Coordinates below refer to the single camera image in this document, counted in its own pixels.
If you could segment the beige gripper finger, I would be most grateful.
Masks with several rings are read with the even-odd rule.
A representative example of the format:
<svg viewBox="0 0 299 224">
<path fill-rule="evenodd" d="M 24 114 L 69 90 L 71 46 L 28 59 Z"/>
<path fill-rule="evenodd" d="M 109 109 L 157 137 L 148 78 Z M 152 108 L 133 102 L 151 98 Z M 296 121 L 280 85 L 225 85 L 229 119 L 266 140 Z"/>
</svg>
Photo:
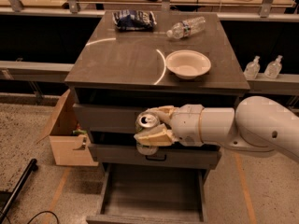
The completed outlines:
<svg viewBox="0 0 299 224">
<path fill-rule="evenodd" d="M 164 124 L 145 129 L 135 134 L 134 138 L 139 144 L 148 147 L 168 147 L 177 141 L 173 132 Z"/>
<path fill-rule="evenodd" d="M 175 106 L 164 105 L 164 106 L 149 108 L 147 109 L 147 112 L 155 114 L 159 118 L 160 122 L 169 125 L 173 114 L 177 110 L 178 108 Z"/>
</svg>

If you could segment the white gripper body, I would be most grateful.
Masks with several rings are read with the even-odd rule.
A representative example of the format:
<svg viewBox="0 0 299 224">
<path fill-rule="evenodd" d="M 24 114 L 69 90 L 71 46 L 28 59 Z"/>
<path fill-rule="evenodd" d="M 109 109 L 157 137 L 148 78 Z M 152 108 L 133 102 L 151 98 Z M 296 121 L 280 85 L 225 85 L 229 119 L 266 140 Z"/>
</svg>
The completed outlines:
<svg viewBox="0 0 299 224">
<path fill-rule="evenodd" d="M 203 145 L 200 134 L 202 105 L 184 105 L 176 109 L 170 119 L 170 127 L 177 140 L 185 147 Z"/>
</svg>

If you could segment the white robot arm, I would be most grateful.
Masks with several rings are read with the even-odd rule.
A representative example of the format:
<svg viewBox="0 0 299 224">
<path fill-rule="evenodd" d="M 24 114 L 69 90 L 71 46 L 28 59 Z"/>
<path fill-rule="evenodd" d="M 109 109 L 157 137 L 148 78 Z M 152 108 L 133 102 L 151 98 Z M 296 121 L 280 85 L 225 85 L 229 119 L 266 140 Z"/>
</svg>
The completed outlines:
<svg viewBox="0 0 299 224">
<path fill-rule="evenodd" d="M 135 122 L 142 147 L 216 145 L 251 156 L 274 152 L 299 161 L 299 117 L 283 105 L 251 96 L 237 108 L 172 105 L 149 108 Z"/>
</svg>

